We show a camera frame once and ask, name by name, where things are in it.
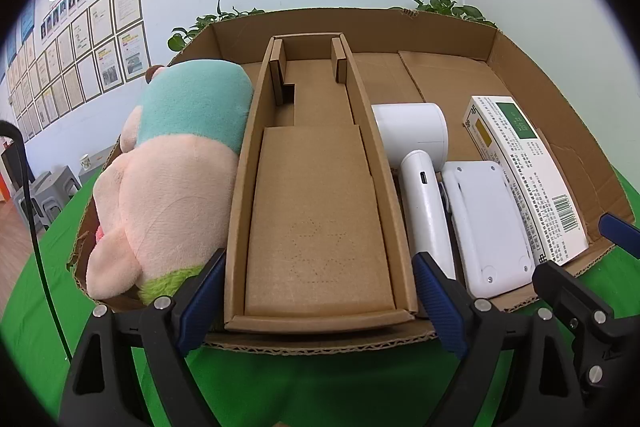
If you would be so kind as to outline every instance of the green table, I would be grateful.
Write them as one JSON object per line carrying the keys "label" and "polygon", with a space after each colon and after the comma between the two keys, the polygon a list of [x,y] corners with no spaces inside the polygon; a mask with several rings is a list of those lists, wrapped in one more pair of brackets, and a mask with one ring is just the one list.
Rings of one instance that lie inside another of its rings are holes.
{"label": "green table", "polygon": [[[632,207],[640,195],[621,178]],[[72,349],[94,304],[65,270],[84,206],[94,182],[85,185],[40,241],[49,285]],[[616,248],[580,278],[615,309],[640,313],[640,263]],[[531,313],[539,305],[523,312]],[[31,388],[57,416],[68,362],[38,281],[33,256],[7,304],[0,331]],[[156,426],[168,425],[142,350],[134,357]],[[500,359],[476,425],[490,425],[506,381],[510,356]],[[266,427],[283,421],[308,426],[421,426],[437,404],[458,361],[438,341],[315,357],[252,355],[199,349],[188,356],[195,380],[224,426]]]}

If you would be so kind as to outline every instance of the wooden floor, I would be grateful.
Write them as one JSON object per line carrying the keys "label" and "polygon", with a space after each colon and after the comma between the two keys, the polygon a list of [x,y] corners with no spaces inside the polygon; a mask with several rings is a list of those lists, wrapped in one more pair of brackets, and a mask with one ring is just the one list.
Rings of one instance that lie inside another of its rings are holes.
{"label": "wooden floor", "polygon": [[0,318],[33,247],[14,204],[0,201]]}

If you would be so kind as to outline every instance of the plush toy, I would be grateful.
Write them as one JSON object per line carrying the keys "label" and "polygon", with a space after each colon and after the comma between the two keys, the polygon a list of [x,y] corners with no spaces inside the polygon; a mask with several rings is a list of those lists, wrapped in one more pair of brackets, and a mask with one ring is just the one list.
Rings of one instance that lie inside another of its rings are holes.
{"label": "plush toy", "polygon": [[120,136],[123,154],[94,186],[102,229],[86,271],[94,299],[133,285],[145,304],[172,295],[226,246],[251,82],[224,60],[154,66],[147,80]]}

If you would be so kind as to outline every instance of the silver bolt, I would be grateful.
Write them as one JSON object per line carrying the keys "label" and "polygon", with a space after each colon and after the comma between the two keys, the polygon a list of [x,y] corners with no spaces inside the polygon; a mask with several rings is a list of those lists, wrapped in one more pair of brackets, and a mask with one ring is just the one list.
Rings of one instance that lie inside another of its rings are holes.
{"label": "silver bolt", "polygon": [[487,299],[477,299],[476,302],[474,302],[474,306],[479,312],[487,312],[491,309],[491,302]]}
{"label": "silver bolt", "polygon": [[600,380],[602,380],[602,368],[599,365],[592,365],[589,370],[589,381],[598,383]]}
{"label": "silver bolt", "polygon": [[158,297],[154,301],[154,308],[156,310],[164,310],[168,308],[170,305],[171,305],[171,297],[167,297],[166,295],[163,295],[162,297]]}
{"label": "silver bolt", "polygon": [[98,304],[92,313],[94,314],[94,317],[102,317],[106,312],[107,306],[104,304]]}
{"label": "silver bolt", "polygon": [[554,314],[551,312],[549,308],[540,308],[538,310],[538,317],[540,317],[544,321],[548,321],[553,316]]}
{"label": "silver bolt", "polygon": [[598,324],[604,324],[604,321],[607,320],[607,315],[605,315],[601,310],[596,310],[593,312],[593,320],[595,320]]}

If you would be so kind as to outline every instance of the yellow label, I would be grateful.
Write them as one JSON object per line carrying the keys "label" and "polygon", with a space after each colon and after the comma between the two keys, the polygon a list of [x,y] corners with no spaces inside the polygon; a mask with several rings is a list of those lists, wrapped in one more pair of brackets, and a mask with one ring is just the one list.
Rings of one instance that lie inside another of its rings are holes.
{"label": "yellow label", "polygon": [[482,136],[482,141],[484,142],[484,144],[489,147],[492,143],[491,137],[485,129],[482,120],[480,120],[479,118],[476,120],[476,129],[478,129],[478,133],[480,133],[480,136]]}

